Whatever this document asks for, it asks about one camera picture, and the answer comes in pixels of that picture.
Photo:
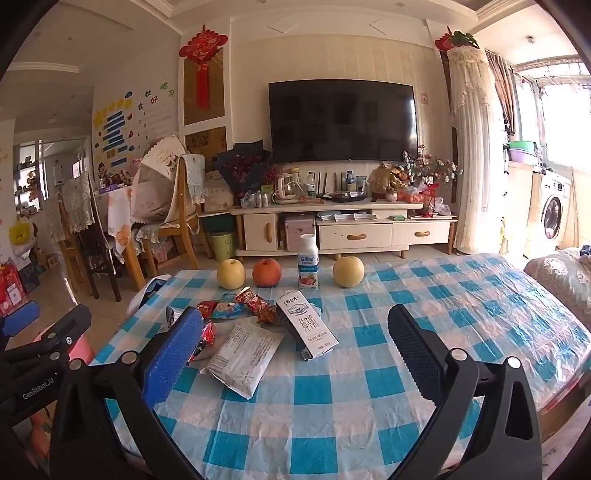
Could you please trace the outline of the pink plastic basin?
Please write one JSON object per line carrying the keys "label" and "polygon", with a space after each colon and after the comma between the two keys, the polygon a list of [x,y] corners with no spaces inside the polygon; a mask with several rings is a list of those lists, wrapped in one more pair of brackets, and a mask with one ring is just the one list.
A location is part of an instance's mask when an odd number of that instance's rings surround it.
{"label": "pink plastic basin", "polygon": [[82,334],[73,346],[68,349],[68,356],[70,360],[83,360],[87,365],[92,362],[95,352],[85,334]]}

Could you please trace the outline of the red wedding candy pack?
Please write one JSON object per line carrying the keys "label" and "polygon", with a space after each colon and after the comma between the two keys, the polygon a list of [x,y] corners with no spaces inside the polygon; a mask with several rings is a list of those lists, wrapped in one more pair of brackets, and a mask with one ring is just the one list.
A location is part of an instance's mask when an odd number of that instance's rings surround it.
{"label": "red wedding candy pack", "polygon": [[201,313],[204,318],[204,327],[202,327],[201,337],[191,354],[188,362],[192,362],[197,359],[197,356],[204,351],[204,349],[211,347],[214,344],[215,332],[212,326],[212,314],[217,303],[215,301],[204,301],[197,304],[197,310]]}

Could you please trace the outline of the blue cartoon snack pack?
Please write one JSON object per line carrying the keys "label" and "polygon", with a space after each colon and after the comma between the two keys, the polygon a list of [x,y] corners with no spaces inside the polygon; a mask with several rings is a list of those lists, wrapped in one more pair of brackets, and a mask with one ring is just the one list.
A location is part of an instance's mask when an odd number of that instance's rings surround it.
{"label": "blue cartoon snack pack", "polygon": [[245,315],[246,307],[235,299],[235,294],[225,293],[217,302],[211,314],[214,321],[233,320]]}

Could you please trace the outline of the white wet wipes pack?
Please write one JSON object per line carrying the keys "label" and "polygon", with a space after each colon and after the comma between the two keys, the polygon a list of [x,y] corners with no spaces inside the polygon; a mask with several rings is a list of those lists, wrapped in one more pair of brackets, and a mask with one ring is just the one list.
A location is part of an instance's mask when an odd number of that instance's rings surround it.
{"label": "white wet wipes pack", "polygon": [[205,370],[242,398],[252,399],[282,341],[283,333],[239,321]]}

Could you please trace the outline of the dark red snack wrapper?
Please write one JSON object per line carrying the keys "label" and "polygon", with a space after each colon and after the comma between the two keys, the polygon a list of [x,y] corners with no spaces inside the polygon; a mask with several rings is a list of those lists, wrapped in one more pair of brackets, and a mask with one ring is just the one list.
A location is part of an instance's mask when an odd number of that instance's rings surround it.
{"label": "dark red snack wrapper", "polygon": [[249,308],[259,323],[276,323],[276,305],[263,299],[250,287],[245,287],[235,296],[235,301]]}

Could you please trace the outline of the white milk carton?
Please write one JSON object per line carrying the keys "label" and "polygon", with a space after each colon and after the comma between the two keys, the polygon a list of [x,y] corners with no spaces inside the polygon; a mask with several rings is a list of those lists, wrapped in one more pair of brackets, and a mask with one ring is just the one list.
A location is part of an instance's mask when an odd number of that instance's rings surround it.
{"label": "white milk carton", "polygon": [[339,341],[322,320],[317,308],[301,291],[290,291],[276,300],[277,322],[294,337],[304,361],[311,361],[332,351]]}

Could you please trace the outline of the green trash can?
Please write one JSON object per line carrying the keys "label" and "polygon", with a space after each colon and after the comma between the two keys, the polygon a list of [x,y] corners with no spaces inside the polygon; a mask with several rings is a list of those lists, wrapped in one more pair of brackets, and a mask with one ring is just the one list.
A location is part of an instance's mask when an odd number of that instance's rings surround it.
{"label": "green trash can", "polygon": [[232,232],[212,232],[209,239],[217,262],[235,257],[235,235]]}

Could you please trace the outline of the red gift bags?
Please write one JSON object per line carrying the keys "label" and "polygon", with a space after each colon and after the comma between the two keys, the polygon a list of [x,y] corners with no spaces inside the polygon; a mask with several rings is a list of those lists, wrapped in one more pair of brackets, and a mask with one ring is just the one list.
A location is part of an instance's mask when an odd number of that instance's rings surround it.
{"label": "red gift bags", "polygon": [[0,312],[6,317],[27,301],[26,292],[18,270],[12,260],[1,264],[0,268]]}

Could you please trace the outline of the yellow plastic bag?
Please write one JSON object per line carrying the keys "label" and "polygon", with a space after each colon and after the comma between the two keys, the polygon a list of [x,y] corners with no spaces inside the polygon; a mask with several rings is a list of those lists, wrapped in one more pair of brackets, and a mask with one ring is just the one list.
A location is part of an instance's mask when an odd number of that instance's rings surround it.
{"label": "yellow plastic bag", "polygon": [[33,226],[28,221],[17,220],[9,228],[9,239],[13,246],[27,244],[33,236]]}

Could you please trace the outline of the dark wooden chair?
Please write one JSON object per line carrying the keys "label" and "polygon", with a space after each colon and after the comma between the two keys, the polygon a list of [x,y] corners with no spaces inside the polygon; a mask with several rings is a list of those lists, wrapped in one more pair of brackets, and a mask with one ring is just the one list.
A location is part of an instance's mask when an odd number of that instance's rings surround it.
{"label": "dark wooden chair", "polygon": [[64,240],[73,248],[78,270],[89,288],[90,295],[99,298],[95,278],[106,276],[116,302],[122,300],[117,284],[117,271],[109,242],[98,215],[92,181],[87,172],[68,180],[57,200]]}

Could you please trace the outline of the dining table with cloth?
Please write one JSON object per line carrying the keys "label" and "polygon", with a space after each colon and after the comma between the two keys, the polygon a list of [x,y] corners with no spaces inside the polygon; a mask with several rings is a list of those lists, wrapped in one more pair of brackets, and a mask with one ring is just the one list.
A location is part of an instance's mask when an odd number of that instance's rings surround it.
{"label": "dining table with cloth", "polygon": [[125,266],[133,288],[138,292],[144,287],[145,278],[132,235],[132,187],[97,192],[94,199],[107,243],[115,258]]}

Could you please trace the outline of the blue checkered tablecloth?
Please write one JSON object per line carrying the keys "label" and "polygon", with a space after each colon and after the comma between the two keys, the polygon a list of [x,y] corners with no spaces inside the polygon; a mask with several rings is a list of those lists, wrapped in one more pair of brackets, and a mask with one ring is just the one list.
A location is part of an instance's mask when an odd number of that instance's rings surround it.
{"label": "blue checkered tablecloth", "polygon": [[338,339],[334,350],[307,361],[284,337],[250,399],[191,365],[156,406],[205,477],[389,477],[434,408],[389,335],[388,313],[397,304],[474,359],[519,358],[538,410],[556,403],[590,365],[588,329],[498,255],[370,264],[352,289],[336,286],[324,268],[307,298]]}

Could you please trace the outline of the wooden chair with cushion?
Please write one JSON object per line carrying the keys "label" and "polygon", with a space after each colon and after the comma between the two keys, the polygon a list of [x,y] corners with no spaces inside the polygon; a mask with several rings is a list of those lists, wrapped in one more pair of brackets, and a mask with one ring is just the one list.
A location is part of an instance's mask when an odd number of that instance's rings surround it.
{"label": "wooden chair with cushion", "polygon": [[162,239],[171,238],[188,266],[199,267],[192,239],[200,232],[204,174],[204,156],[188,153],[174,134],[154,143],[142,157],[130,189],[130,221],[115,235],[137,288],[145,284],[137,255],[145,255],[148,272],[155,275],[152,245]]}

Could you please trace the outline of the yellow pear left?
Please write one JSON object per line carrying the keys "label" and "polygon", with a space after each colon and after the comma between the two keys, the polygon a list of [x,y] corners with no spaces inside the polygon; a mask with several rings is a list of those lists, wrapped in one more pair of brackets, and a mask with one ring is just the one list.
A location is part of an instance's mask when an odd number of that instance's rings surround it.
{"label": "yellow pear left", "polygon": [[245,266],[236,259],[226,259],[219,264],[216,279],[225,290],[236,290],[245,283]]}

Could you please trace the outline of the yellow pear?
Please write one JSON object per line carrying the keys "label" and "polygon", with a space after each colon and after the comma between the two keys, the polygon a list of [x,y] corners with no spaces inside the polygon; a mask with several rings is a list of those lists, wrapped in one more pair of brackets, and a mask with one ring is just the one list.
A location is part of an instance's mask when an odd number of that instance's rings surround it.
{"label": "yellow pear", "polygon": [[342,288],[353,288],[365,277],[365,264],[356,256],[344,256],[332,266],[332,278]]}
{"label": "yellow pear", "polygon": [[219,264],[216,279],[225,290],[236,290],[245,283],[245,266],[236,259],[226,259]]}

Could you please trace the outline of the red apple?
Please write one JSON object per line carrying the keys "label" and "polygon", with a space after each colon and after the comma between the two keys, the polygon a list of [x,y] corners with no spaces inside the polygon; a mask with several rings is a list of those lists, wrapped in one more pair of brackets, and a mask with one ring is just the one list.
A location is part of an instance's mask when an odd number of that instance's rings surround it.
{"label": "red apple", "polygon": [[281,267],[273,258],[259,260],[252,268],[252,279],[257,286],[271,288],[281,279]]}

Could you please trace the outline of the white tv cabinet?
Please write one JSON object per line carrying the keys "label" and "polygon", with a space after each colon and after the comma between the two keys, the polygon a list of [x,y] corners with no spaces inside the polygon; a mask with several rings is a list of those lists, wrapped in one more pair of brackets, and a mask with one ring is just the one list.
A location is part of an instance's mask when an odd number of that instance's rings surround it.
{"label": "white tv cabinet", "polygon": [[401,258],[414,246],[444,245],[452,253],[458,218],[423,217],[420,203],[334,201],[235,207],[230,214],[238,228],[238,257],[294,256],[287,251],[284,219],[291,215],[315,217],[315,240],[322,255],[397,253]]}

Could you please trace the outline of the dark flower bouquet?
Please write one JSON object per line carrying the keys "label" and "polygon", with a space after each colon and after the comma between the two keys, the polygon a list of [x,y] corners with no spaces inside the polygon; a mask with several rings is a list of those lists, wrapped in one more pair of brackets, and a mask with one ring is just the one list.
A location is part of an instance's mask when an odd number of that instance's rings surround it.
{"label": "dark flower bouquet", "polygon": [[271,152],[263,148],[263,140],[235,143],[228,151],[213,159],[214,168],[230,188],[235,205],[249,190],[257,190],[270,167]]}

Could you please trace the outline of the white washing machine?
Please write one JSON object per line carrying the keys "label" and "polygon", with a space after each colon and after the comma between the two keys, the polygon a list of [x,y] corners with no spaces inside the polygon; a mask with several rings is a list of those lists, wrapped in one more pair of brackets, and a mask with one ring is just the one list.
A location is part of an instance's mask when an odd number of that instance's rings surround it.
{"label": "white washing machine", "polygon": [[549,170],[534,172],[528,217],[527,252],[539,257],[555,251],[566,233],[572,182]]}

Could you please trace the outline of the pink storage box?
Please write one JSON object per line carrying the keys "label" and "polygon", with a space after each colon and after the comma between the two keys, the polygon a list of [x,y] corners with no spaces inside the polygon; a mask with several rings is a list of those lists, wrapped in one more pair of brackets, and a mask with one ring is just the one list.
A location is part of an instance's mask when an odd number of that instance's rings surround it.
{"label": "pink storage box", "polygon": [[315,235],[315,217],[311,215],[291,215],[284,219],[287,251],[297,252],[302,235]]}

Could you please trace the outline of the yellow pear right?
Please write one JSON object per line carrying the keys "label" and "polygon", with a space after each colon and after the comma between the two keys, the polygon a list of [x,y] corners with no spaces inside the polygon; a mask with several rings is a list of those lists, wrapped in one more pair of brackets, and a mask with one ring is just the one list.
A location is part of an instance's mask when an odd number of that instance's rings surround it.
{"label": "yellow pear right", "polygon": [[356,256],[344,256],[332,266],[332,278],[342,288],[353,288],[365,277],[365,264]]}

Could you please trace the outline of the white yogurt drink bottle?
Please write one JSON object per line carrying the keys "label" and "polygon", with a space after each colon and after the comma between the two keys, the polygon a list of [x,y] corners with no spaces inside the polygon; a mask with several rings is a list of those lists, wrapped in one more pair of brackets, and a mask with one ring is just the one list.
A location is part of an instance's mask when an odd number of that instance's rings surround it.
{"label": "white yogurt drink bottle", "polygon": [[301,289],[318,289],[320,250],[315,234],[301,234],[297,251],[298,285]]}

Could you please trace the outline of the electric kettle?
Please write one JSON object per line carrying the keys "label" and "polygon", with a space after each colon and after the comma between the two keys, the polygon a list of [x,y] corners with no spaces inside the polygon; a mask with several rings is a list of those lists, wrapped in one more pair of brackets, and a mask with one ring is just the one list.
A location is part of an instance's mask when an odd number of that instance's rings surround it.
{"label": "electric kettle", "polygon": [[290,173],[281,174],[276,181],[273,202],[276,204],[290,204],[298,201],[298,184]]}

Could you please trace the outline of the golden ornament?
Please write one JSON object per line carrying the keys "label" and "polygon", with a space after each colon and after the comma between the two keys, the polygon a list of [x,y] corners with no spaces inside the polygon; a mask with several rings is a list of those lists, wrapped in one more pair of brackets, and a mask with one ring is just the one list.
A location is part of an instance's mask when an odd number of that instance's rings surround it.
{"label": "golden ornament", "polygon": [[401,167],[392,167],[384,162],[370,174],[370,197],[374,202],[396,202],[398,192],[409,182],[409,175]]}

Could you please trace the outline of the red chinese knot decoration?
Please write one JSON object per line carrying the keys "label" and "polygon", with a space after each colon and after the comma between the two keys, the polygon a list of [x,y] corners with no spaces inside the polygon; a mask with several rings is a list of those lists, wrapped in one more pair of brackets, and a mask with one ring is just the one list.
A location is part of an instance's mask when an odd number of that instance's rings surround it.
{"label": "red chinese knot decoration", "polygon": [[197,32],[178,51],[181,58],[190,60],[197,65],[195,74],[195,102],[202,110],[209,109],[209,66],[208,62],[218,50],[228,42],[228,36],[207,28],[206,25]]}

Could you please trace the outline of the black flat television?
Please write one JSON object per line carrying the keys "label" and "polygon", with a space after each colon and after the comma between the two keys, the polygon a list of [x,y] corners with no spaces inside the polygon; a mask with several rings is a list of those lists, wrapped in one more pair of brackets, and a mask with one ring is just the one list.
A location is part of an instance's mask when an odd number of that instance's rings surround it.
{"label": "black flat television", "polygon": [[367,80],[297,80],[269,85],[270,142],[280,163],[394,161],[418,153],[409,85]]}

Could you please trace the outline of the covered standing air conditioner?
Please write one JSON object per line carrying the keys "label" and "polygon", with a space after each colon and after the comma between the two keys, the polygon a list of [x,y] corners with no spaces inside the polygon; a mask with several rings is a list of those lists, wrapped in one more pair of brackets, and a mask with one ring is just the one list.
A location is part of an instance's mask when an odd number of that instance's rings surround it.
{"label": "covered standing air conditioner", "polygon": [[485,249],[491,165],[491,73],[486,54],[472,46],[448,52],[451,114],[457,129],[459,222],[455,248],[473,254]]}

